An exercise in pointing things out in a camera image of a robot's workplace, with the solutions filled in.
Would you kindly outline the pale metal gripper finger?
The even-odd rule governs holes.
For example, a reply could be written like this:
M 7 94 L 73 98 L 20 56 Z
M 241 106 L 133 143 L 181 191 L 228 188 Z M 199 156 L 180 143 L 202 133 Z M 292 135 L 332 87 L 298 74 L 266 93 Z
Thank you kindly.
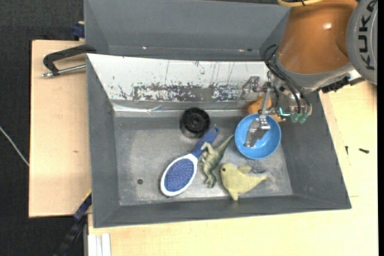
M 250 126 L 248 127 L 244 146 L 253 147 L 256 143 L 256 140 L 259 138 L 259 132 L 260 132 L 260 120 L 255 119 L 251 122 Z
M 267 118 L 257 118 L 254 129 L 254 142 L 261 140 L 264 135 L 269 131 L 270 125 Z

